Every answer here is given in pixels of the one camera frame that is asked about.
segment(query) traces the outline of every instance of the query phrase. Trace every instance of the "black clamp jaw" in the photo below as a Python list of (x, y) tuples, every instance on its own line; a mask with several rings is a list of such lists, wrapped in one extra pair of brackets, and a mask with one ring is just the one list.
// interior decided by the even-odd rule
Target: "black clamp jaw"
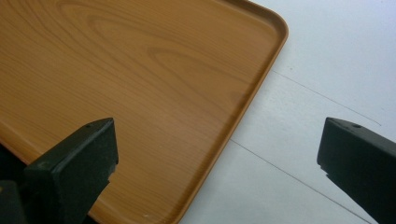
[(2, 224), (78, 224), (119, 162), (113, 119), (84, 125), (24, 170), (0, 181)]
[(318, 164), (378, 223), (396, 223), (396, 144), (358, 124), (327, 118)]

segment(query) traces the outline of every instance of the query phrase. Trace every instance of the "wood grain pattern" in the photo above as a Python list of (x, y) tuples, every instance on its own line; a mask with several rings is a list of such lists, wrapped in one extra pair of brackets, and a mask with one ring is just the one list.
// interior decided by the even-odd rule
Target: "wood grain pattern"
[(0, 142), (29, 163), (116, 122), (101, 223), (176, 223), (287, 37), (245, 1), (0, 0)]

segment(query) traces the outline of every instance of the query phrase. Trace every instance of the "tray rim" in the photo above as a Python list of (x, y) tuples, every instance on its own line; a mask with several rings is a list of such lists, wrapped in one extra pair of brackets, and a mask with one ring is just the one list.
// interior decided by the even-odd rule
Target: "tray rim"
[(250, 13), (254, 13), (256, 16), (263, 17), (266, 20), (268, 20), (267, 17), (272, 17), (273, 19), (271, 20), (271, 22), (277, 23), (277, 25), (280, 28), (280, 31), (282, 31), (284, 33), (284, 35), (282, 36), (281, 40), (279, 41), (279, 45), (277, 46), (276, 51), (272, 55), (271, 60), (268, 63), (268, 66), (262, 66), (261, 71), (259, 72), (259, 74), (261, 74), (260, 79), (256, 82), (254, 89), (252, 90), (251, 94), (247, 98), (245, 104), (242, 106), (241, 112), (235, 118), (235, 122), (229, 129), (227, 135), (224, 137), (220, 147), (216, 151), (216, 154), (214, 154), (211, 162), (207, 165), (205, 171), (202, 174), (202, 178), (195, 185), (195, 188), (193, 189), (191, 194), (187, 197), (187, 200), (186, 200), (184, 206), (178, 211), (177, 215), (170, 219), (171, 223), (178, 223), (183, 218), (183, 216), (186, 214), (187, 210), (191, 206), (192, 201), (198, 194), (198, 191), (200, 190), (202, 185), (205, 183), (207, 177), (209, 176), (209, 173), (213, 169), (216, 161), (219, 159), (221, 152), (223, 151), (223, 149), (226, 147), (226, 145), (230, 141), (230, 138), (233, 135), (233, 132), (235, 131), (235, 129), (238, 126), (239, 122), (241, 121), (242, 117), (244, 117), (246, 111), (248, 110), (249, 105), (251, 104), (251, 102), (254, 99), (254, 96), (256, 95), (260, 86), (264, 82), (266, 76), (268, 75), (269, 71), (271, 70), (272, 65), (274, 64), (277, 56), (279, 55), (280, 51), (282, 50), (283, 46), (286, 43), (286, 40), (289, 37), (288, 25), (286, 24), (285, 20), (279, 14), (274, 12), (273, 10), (271, 10), (267, 7), (258, 5), (256, 3), (250, 2), (248, 0), (220, 0), (220, 1), (232, 4), (237, 7), (242, 7), (244, 10), (247, 10)]

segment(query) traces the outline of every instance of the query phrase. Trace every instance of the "white surface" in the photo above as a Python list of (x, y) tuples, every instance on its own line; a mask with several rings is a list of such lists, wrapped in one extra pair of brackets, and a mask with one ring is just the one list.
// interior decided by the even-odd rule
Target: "white surface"
[(254, 2), (290, 35), (181, 223), (375, 223), (316, 157), (326, 117), (396, 141), (396, 2)]

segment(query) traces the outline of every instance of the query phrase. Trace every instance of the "pencil line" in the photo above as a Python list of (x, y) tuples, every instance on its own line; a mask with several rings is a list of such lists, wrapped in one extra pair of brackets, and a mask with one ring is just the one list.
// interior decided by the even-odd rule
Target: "pencil line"
[(371, 222), (369, 222), (368, 220), (364, 219), (363, 217), (359, 216), (358, 214), (356, 214), (355, 212), (353, 212), (352, 210), (348, 209), (347, 207), (343, 206), (342, 204), (336, 202), (335, 200), (331, 199), (330, 197), (326, 196), (325, 194), (323, 194), (322, 192), (318, 191), (317, 189), (314, 189), (313, 187), (309, 186), (308, 184), (306, 184), (304, 181), (300, 180), (299, 178), (295, 177), (294, 175), (289, 174), (288, 172), (286, 172), (285, 170), (281, 169), (280, 167), (276, 166), (275, 164), (271, 163), (270, 161), (266, 160), (265, 158), (259, 156), (258, 154), (256, 154), (255, 152), (249, 150), (248, 148), (240, 145), (239, 143), (235, 142), (233, 139), (230, 139), (230, 141), (234, 142), (235, 144), (237, 144), (238, 146), (240, 146), (241, 148), (243, 148), (244, 150), (246, 150), (247, 152), (249, 152), (250, 154), (252, 154), (253, 156), (259, 158), (262, 161), (265, 161), (266, 163), (270, 164), (271, 166), (273, 166), (274, 168), (276, 168), (278, 171), (284, 173), (285, 175), (288, 175), (289, 177), (293, 178), (294, 180), (298, 181), (299, 183), (303, 184), (304, 186), (312, 189), (314, 192), (318, 193), (319, 195), (321, 195), (322, 197), (330, 200), (331, 202), (337, 204), (338, 206), (344, 208), (345, 210), (347, 210), (349, 213), (351, 213), (352, 215), (360, 218), (361, 220), (365, 221), (366, 223), (372, 224)]
[(362, 117), (364, 117), (364, 118), (366, 118), (366, 119), (368, 119), (368, 120), (370, 120), (370, 121), (376, 123), (376, 124), (379, 125), (379, 126), (382, 126), (378, 121), (376, 121), (376, 120), (374, 120), (374, 119), (371, 119), (371, 118), (369, 118), (369, 117), (363, 115), (362, 113), (360, 113), (360, 112), (358, 112), (358, 111), (356, 111), (356, 110), (354, 110), (354, 109), (352, 109), (352, 108), (346, 106), (346, 105), (342, 105), (342, 104), (340, 104), (340, 103), (334, 101), (334, 99), (332, 99), (332, 98), (330, 98), (330, 97), (328, 97), (328, 96), (326, 96), (326, 95), (323, 95), (322, 93), (320, 93), (320, 92), (318, 92), (318, 91), (314, 91), (314, 90), (312, 90), (311, 88), (309, 88), (309, 87), (307, 87), (307, 86), (301, 84), (301, 83), (298, 82), (298, 81), (295, 81), (295, 80), (293, 80), (293, 79), (291, 79), (291, 78), (289, 78), (289, 77), (286, 77), (285, 75), (282, 75), (282, 74), (278, 73), (277, 71), (274, 71), (274, 70), (271, 70), (271, 71), (275, 72), (276, 74), (282, 76), (283, 78), (285, 78), (285, 79), (287, 79), (287, 80), (289, 80), (289, 81), (294, 82), (295, 84), (297, 84), (297, 85), (299, 85), (299, 86), (301, 86), (301, 87), (304, 87), (304, 88), (306, 88), (306, 89), (308, 89), (308, 90), (314, 92), (315, 94), (317, 94), (317, 95), (319, 95), (319, 96), (321, 96), (321, 97), (326, 98), (327, 100), (329, 100), (329, 101), (331, 101), (331, 102), (333, 102), (333, 103), (335, 103), (335, 104), (337, 104), (337, 105), (342, 106), (342, 107), (345, 108), (345, 109), (348, 109), (348, 110), (350, 110), (350, 111), (352, 111), (352, 112), (354, 112), (354, 113), (356, 113), (356, 114), (358, 114), (358, 115), (360, 115), (360, 116), (362, 116)]

